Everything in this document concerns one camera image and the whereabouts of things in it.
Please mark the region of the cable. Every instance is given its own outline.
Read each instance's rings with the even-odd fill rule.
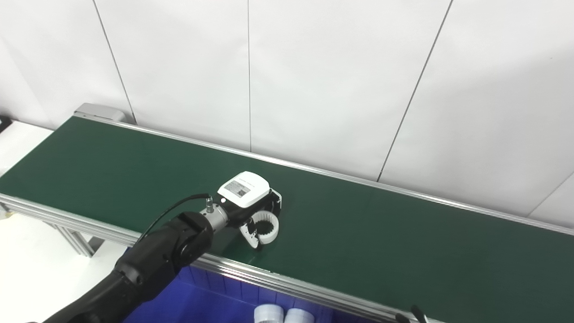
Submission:
[[[140,242],[145,236],[148,235],[149,231],[153,228],[153,226],[156,225],[156,223],[163,218],[166,214],[168,214],[171,210],[175,209],[176,207],[180,206],[181,204],[190,201],[192,199],[199,199],[199,198],[210,198],[211,196],[207,193],[203,193],[203,194],[195,194],[195,195],[190,195],[184,199],[181,199],[177,202],[175,202],[172,206],[168,207],[165,211],[163,211],[163,213],[160,214],[160,216],[158,216],[153,222],[152,224],[150,224],[150,226],[142,233],[141,236],[139,236],[138,240],[135,243]]]

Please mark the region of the black robotic arm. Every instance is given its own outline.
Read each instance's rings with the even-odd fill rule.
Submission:
[[[134,244],[112,272],[45,323],[116,323],[155,298],[184,266],[207,252],[214,230],[200,213],[184,212]]]

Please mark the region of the white floor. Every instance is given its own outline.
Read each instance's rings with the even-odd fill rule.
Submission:
[[[0,175],[50,133],[20,122],[0,133]],[[109,274],[125,249],[106,241],[89,259],[39,220],[0,220],[0,322],[44,321]]]

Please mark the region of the white cup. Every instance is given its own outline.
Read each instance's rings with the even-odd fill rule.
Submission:
[[[263,304],[255,308],[255,323],[283,323],[283,308],[275,304]]]
[[[313,314],[301,310],[301,309],[290,309],[287,311],[287,316],[285,316],[284,323],[314,323],[315,317]]]

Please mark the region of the robotic arm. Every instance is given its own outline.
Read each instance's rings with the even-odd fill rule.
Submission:
[[[262,248],[253,215],[268,212],[278,216],[281,210],[281,195],[250,172],[225,183],[216,202],[209,197],[200,213],[180,213],[144,236],[118,259],[107,277],[45,323],[121,322],[142,302],[154,299],[183,267],[207,252],[214,233],[221,228],[239,228],[253,248]]]

